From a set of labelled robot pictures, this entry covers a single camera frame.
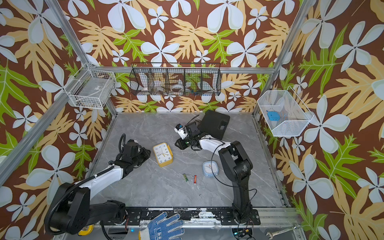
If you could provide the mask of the yellow square alarm clock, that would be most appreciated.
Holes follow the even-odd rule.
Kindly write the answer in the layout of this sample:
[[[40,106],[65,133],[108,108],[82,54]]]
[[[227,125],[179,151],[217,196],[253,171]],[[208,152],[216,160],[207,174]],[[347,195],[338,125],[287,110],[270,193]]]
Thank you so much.
[[[153,151],[160,167],[165,167],[173,163],[173,153],[167,143],[161,143],[153,147]]]

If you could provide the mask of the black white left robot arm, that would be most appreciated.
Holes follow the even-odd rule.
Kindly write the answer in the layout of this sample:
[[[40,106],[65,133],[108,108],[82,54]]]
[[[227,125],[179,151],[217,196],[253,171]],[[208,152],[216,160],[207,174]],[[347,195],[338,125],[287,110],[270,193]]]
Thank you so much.
[[[50,235],[74,235],[95,223],[123,222],[127,214],[123,202],[108,200],[92,204],[91,200],[108,186],[127,177],[150,156],[151,150],[135,140],[126,140],[126,135],[122,134],[119,152],[108,167],[79,182],[59,186],[44,219],[45,231]]]

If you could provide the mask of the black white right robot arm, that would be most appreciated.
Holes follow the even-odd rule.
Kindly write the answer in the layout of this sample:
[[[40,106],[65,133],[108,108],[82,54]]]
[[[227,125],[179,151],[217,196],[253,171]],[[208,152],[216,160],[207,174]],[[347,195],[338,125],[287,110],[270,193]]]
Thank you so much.
[[[232,203],[237,223],[245,223],[252,214],[253,206],[249,197],[249,179],[253,168],[252,161],[240,142],[224,142],[223,136],[228,123],[222,121],[218,131],[201,130],[200,123],[193,121],[186,126],[176,125],[175,132],[180,138],[175,146],[181,150],[191,148],[194,151],[209,151],[219,156],[226,177],[232,182],[234,191]]]

